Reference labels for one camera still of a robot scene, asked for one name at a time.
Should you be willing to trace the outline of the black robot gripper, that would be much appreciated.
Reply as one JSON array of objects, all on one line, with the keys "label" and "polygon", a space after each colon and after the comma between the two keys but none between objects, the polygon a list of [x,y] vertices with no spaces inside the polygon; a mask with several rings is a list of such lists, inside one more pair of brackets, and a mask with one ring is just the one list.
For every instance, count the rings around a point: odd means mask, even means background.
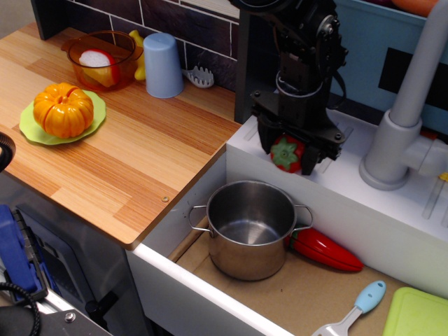
[{"label": "black robot gripper", "polygon": [[255,90],[251,99],[251,112],[258,119],[258,135],[266,154],[286,133],[307,145],[301,158],[302,175],[310,175],[324,159],[336,160],[340,156],[346,138],[328,117],[322,94],[292,97],[282,92]]}]

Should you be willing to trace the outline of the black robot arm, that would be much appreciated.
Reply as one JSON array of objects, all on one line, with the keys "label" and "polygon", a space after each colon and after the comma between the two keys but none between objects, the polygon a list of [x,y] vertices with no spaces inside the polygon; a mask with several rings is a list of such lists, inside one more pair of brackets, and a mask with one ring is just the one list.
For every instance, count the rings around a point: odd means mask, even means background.
[{"label": "black robot arm", "polygon": [[327,110],[333,80],[346,64],[334,1],[232,1],[266,20],[279,52],[276,91],[254,90],[251,113],[262,149],[285,172],[310,175],[324,159],[336,160],[344,133]]}]

